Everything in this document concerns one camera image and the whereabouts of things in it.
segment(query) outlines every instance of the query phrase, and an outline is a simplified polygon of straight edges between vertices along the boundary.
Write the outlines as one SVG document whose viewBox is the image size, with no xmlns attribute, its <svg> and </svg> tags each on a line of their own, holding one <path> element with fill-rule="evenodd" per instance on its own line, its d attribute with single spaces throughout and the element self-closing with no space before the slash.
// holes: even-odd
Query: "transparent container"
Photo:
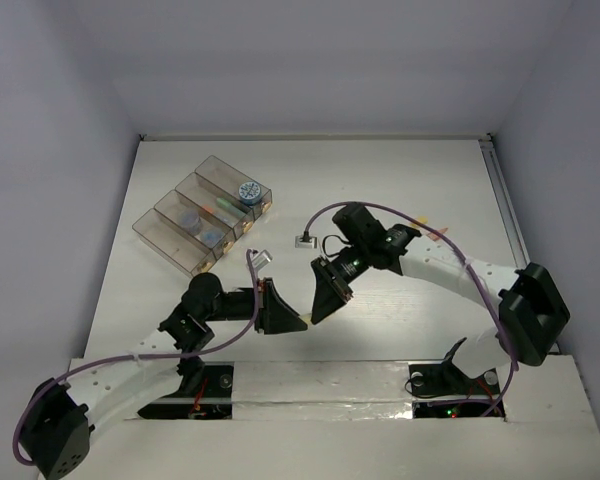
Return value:
<svg viewBox="0 0 600 480">
<path fill-rule="evenodd" d="M 133 224 L 143 242 L 186 275 L 209 271 L 216 263 L 213 251 L 155 209 Z"/>
<path fill-rule="evenodd" d="M 180 182 L 176 191 L 231 228 L 236 240 L 253 226 L 252 209 L 196 173 Z"/>
<path fill-rule="evenodd" d="M 273 203 L 271 190 L 213 155 L 202 162 L 195 173 L 228 194 L 234 206 L 243 205 L 251 209 L 254 220 L 269 210 Z"/>
<path fill-rule="evenodd" d="M 236 241 L 233 230 L 184 195 L 171 190 L 154 207 L 189 235 L 213 250 L 217 260 Z"/>
</svg>

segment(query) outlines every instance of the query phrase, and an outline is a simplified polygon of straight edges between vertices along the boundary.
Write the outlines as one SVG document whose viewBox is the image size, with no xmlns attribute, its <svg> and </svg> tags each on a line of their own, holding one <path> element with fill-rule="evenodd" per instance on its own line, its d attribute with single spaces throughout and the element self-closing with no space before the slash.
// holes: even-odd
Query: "white platform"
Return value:
<svg viewBox="0 0 600 480">
<path fill-rule="evenodd" d="M 166 318 L 188 280 L 143 244 L 131 225 L 207 156 L 215 154 L 273 191 L 274 205 L 212 269 L 225 288 L 248 286 L 246 248 L 268 249 L 282 297 L 309 312 L 317 250 L 294 248 L 295 235 L 321 207 L 367 200 L 424 215 L 468 253 L 513 265 L 491 182 L 476 141 L 144 142 L 131 176 L 86 356 L 119 352 Z M 325 215 L 314 233 L 337 233 Z M 386 226 L 399 219 L 378 213 Z M 482 331 L 486 311 L 417 280 L 370 271 L 354 300 L 308 332 L 255 333 L 209 360 L 395 360 L 439 358 L 459 338 Z M 218 323 L 219 339 L 242 328 Z"/>
<path fill-rule="evenodd" d="M 315 286 L 309 262 L 317 251 L 294 249 L 294 236 L 313 212 L 341 200 L 373 201 L 427 216 L 430 225 L 449 227 L 448 234 L 467 254 L 513 265 L 476 141 L 143 142 L 86 358 L 124 351 L 178 303 L 188 279 L 141 243 L 131 225 L 211 154 L 261 181 L 274 196 L 272 209 L 213 268 L 227 289 L 248 285 L 245 249 L 266 248 L 274 262 L 262 274 L 275 279 L 283 298 L 298 311 L 309 311 Z M 385 226 L 398 221 L 378 216 Z M 314 233 L 335 233 L 330 215 L 317 222 Z M 237 361 L 237 371 L 247 372 L 243 378 L 251 375 L 251 383 L 260 378 L 253 377 L 260 368 L 240 362 L 302 362 L 291 366 L 294 375 L 311 382 L 322 379 L 313 361 L 337 360 L 334 369 L 349 371 L 353 367 L 342 361 L 439 358 L 460 337 L 490 325 L 483 309 L 415 280 L 369 272 L 352 286 L 355 299 L 310 331 L 277 337 L 250 333 L 207 360 Z M 213 326 L 217 341 L 241 327 L 242 322 Z M 266 382 L 275 378 L 272 372 L 289 366 L 270 367 L 263 369 L 269 373 L 260 378 L 260 390 L 281 404 L 292 401 L 291 385 L 279 379 L 276 392 L 276 382 Z M 364 381 L 371 396 L 379 388 L 378 375 Z M 388 401 L 404 399 L 408 405 L 411 399 L 399 390 L 401 380 L 391 377 L 383 391 Z M 361 385 L 347 385 L 355 385 L 351 391 L 360 394 Z M 237 393 L 244 391 L 243 385 Z M 303 388 L 295 391 L 298 401 L 314 401 L 311 395 L 322 390 L 311 395 Z M 275 418 L 272 411 L 251 409 L 242 412 L 241 420 L 133 420 L 105 435 L 70 478 L 600 479 L 600 436 L 569 357 L 524 368 L 505 408 L 507 422 L 337 421 L 337 415 L 318 421 L 325 420 L 323 411 L 307 417 L 284 409 L 273 412 Z"/>
</svg>

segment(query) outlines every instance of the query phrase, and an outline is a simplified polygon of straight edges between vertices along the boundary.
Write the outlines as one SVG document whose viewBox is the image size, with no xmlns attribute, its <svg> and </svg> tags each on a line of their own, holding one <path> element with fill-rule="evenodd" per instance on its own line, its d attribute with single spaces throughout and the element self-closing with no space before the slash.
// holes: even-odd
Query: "red wire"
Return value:
<svg viewBox="0 0 600 480">
<path fill-rule="evenodd" d="M 200 391 L 197 393 L 196 397 L 193 400 L 193 407 L 191 407 L 191 411 L 189 412 L 189 415 L 200 410 L 200 406 L 198 405 L 198 402 L 202 398 L 202 395 L 204 395 L 204 389 L 207 386 L 208 381 L 209 381 L 209 379 L 205 378 L 204 381 L 202 382 L 202 387 L 200 387 Z"/>
<path fill-rule="evenodd" d="M 487 387 L 487 385 L 480 379 L 477 379 L 476 382 L 478 382 L 478 385 L 480 385 L 480 387 L 487 392 L 487 395 L 489 395 L 489 400 L 493 402 L 493 394 L 491 393 L 491 390 L 489 390 L 489 387 Z M 497 412 L 499 416 L 502 416 L 502 413 L 498 407 L 495 407 L 493 410 Z"/>
<path fill-rule="evenodd" d="M 487 387 L 484 382 L 482 380 L 480 380 L 479 378 L 476 380 L 476 382 L 478 383 L 478 385 L 480 385 L 480 388 L 482 388 L 485 392 L 487 392 L 487 395 L 489 395 L 489 400 L 491 400 L 493 402 L 493 395 L 491 394 L 491 390 L 489 390 L 489 387 Z"/>
</svg>

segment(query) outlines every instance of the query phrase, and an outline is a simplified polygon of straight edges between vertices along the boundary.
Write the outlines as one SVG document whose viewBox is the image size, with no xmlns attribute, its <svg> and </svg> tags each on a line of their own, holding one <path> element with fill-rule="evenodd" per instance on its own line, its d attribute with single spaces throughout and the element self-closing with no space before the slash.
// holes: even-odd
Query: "white wall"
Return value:
<svg viewBox="0 0 600 480">
<path fill-rule="evenodd" d="M 66 2 L 0 0 L 0 479 L 34 387 L 82 353 L 137 135 Z"/>
<path fill-rule="evenodd" d="M 71 0 L 142 133 L 494 130 L 571 0 Z"/>
<path fill-rule="evenodd" d="M 561 344 L 600 426 L 600 0 L 576 0 L 496 145 L 529 252 L 571 309 Z"/>
</svg>

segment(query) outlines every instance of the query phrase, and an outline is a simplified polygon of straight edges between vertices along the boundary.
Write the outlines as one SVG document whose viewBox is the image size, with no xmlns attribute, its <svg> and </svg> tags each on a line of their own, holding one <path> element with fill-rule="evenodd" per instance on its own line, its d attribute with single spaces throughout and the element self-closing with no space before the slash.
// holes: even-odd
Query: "small white connector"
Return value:
<svg viewBox="0 0 600 480">
<path fill-rule="evenodd" d="M 273 257 L 271 256 L 271 254 L 266 250 L 262 250 L 260 253 L 258 253 L 258 255 L 256 255 L 253 258 L 253 269 L 257 274 L 260 270 L 269 265 L 271 262 L 273 262 Z"/>
<path fill-rule="evenodd" d="M 318 237 L 312 237 L 308 233 L 296 237 L 296 248 L 318 248 Z"/>
</svg>

